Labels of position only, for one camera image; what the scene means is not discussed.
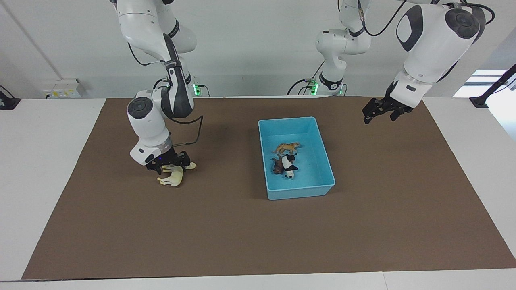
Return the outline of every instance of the cable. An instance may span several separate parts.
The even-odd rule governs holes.
[[[321,65],[319,66],[319,68],[315,71],[314,75],[312,76],[312,78],[315,78],[315,76],[317,75],[317,73],[319,72],[319,70],[321,70],[321,68],[323,67],[325,63],[325,60],[322,61]],[[307,89],[305,88],[304,92],[303,92],[303,95],[307,93]]]
[[[139,63],[140,65],[146,67],[146,66],[150,66],[150,65],[153,65],[155,63],[159,63],[159,62],[165,62],[164,60],[159,60],[159,61],[154,61],[154,62],[149,62],[149,63],[141,63],[138,58],[136,57],[136,55],[134,54],[134,51],[133,51],[133,48],[131,47],[131,44],[130,43],[127,43],[127,45],[129,45],[129,49],[131,50],[131,54],[133,55],[134,59],[136,60],[137,63]]]
[[[303,95],[307,92],[307,89],[309,89],[310,86],[306,86],[306,87],[302,87],[299,92],[297,93],[297,95],[301,95],[301,91],[304,89],[304,92],[303,92]]]
[[[157,88],[157,86],[159,85],[159,83],[161,82],[164,82],[166,79],[165,78],[160,78],[155,84],[154,84],[154,87],[152,87],[153,90],[155,90]]]
[[[443,4],[443,5],[446,5],[446,6],[453,6],[453,3],[446,3],[446,4]],[[493,22],[494,18],[496,17],[496,14],[494,13],[494,10],[487,7],[486,5],[482,5],[482,4],[477,4],[477,3],[468,3],[466,1],[464,1],[462,3],[463,6],[466,6],[466,7],[479,7],[479,8],[482,8],[484,10],[487,10],[487,12],[489,12],[491,14],[491,19],[489,21],[486,22],[486,25]]]
[[[197,119],[195,119],[193,121],[190,121],[190,122],[181,122],[181,121],[178,121],[178,120],[175,120],[175,119],[171,119],[171,120],[172,120],[172,122],[180,124],[180,125],[189,125],[189,124],[193,124],[193,123],[201,120],[201,122],[199,123],[199,130],[197,131],[197,138],[195,139],[194,142],[185,142],[185,143],[173,144],[172,147],[179,147],[179,146],[185,146],[185,145],[193,145],[193,144],[197,143],[197,141],[199,141],[199,137],[201,136],[202,121],[204,120],[204,115],[202,115],[202,116],[198,117]]]
[[[516,78],[515,78],[515,79],[513,79],[513,80],[512,80],[512,81],[511,81],[507,86],[505,86],[505,88],[503,88],[503,89],[501,89],[501,90],[498,90],[498,91],[496,91],[496,92],[494,92],[494,93],[492,93],[492,94],[496,94],[496,93],[499,93],[499,92],[501,92],[501,91],[503,91],[503,90],[507,89],[508,87],[510,87],[510,86],[514,83],[514,81],[515,81],[515,80],[516,80]]]
[[[455,68],[455,66],[456,66],[458,63],[459,63],[459,61],[457,60],[457,61],[453,64],[453,66],[451,66],[451,68],[450,68],[450,69],[449,69],[449,70],[448,70],[448,71],[447,71],[443,76],[441,76],[441,78],[437,81],[437,83],[438,83],[438,82],[440,82],[440,81],[442,81],[445,77],[447,77],[447,76],[450,74],[450,72],[452,72],[452,70]]]
[[[491,13],[491,19],[486,22],[486,25],[488,25],[489,23],[493,22],[494,18],[496,17],[496,14],[494,13],[494,10],[487,7],[486,5],[482,5],[482,4],[477,4],[477,3],[468,3],[466,2],[464,4],[464,6],[468,6],[468,7],[479,7],[479,8],[482,8],[482,9],[485,9],[487,10],[489,13]]]
[[[364,30],[367,34],[369,34],[370,36],[372,37],[375,37],[375,36],[378,36],[380,34],[382,34],[385,30],[387,30],[387,28],[390,26],[390,24],[392,23],[392,21],[394,20],[394,18],[396,17],[396,15],[398,15],[399,11],[401,10],[401,8],[403,7],[403,5],[405,5],[405,3],[407,2],[407,0],[403,0],[403,2],[401,3],[401,5],[399,6],[398,10],[396,10],[396,12],[394,13],[394,15],[392,15],[391,19],[389,20],[389,22],[387,22],[387,25],[379,32],[379,33],[376,33],[376,34],[372,34],[369,32],[369,30],[367,30],[367,28],[365,27],[365,18],[364,18],[364,10],[362,9],[362,4],[360,3],[360,0],[358,0],[358,8],[360,9],[360,11],[362,11],[360,13],[360,20],[362,21],[362,27],[364,27]]]
[[[2,85],[0,85],[0,88],[4,89],[4,91],[8,92],[8,93],[9,93],[9,95],[11,95],[11,98],[12,98],[12,99],[14,99],[14,96],[12,95],[12,93],[11,93],[8,89],[6,89],[6,88],[5,88],[4,86],[2,86]]]
[[[291,86],[291,88],[288,90],[287,95],[290,95],[290,92],[292,92],[292,90],[294,89],[294,87],[296,87],[298,84],[300,84],[300,83],[302,83],[302,82],[307,83],[308,81],[307,81],[306,79],[300,79],[300,80],[298,80],[298,81],[297,81],[297,82],[295,82],[295,83]]]
[[[210,95],[209,89],[206,85],[199,85],[199,88],[206,88],[206,91],[208,91],[208,96],[212,96],[212,95]]]
[[[344,95],[342,96],[346,96],[346,93],[348,92],[348,84],[343,84],[343,86],[346,86],[346,90],[344,91]]]

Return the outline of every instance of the toy cow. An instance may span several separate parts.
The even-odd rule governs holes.
[[[274,169],[273,169],[274,174],[283,173],[285,168],[283,168],[283,163],[281,162],[281,155],[278,154],[278,159],[273,158],[272,160],[274,160]]]
[[[298,170],[298,168],[293,164],[296,160],[296,155],[285,155],[281,158],[281,163],[283,164],[283,168],[285,169],[285,177],[290,179],[294,178],[294,171]]]

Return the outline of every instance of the blue plastic bin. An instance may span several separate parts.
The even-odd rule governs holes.
[[[270,200],[323,196],[335,185],[335,177],[314,117],[260,120],[263,166]],[[273,151],[281,143],[300,142],[294,179],[274,174]]]

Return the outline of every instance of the black and white toy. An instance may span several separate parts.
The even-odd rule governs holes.
[[[296,155],[297,153],[294,155],[285,155],[281,158],[281,162],[285,168],[285,177],[290,179],[294,178],[294,171],[298,170],[298,168],[293,164],[296,160]]]

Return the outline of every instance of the toy tiger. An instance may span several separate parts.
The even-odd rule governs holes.
[[[275,154],[283,154],[286,150],[290,151],[291,154],[294,154],[297,152],[297,148],[301,146],[301,143],[294,142],[294,143],[281,143],[278,145],[275,151],[273,153]]]

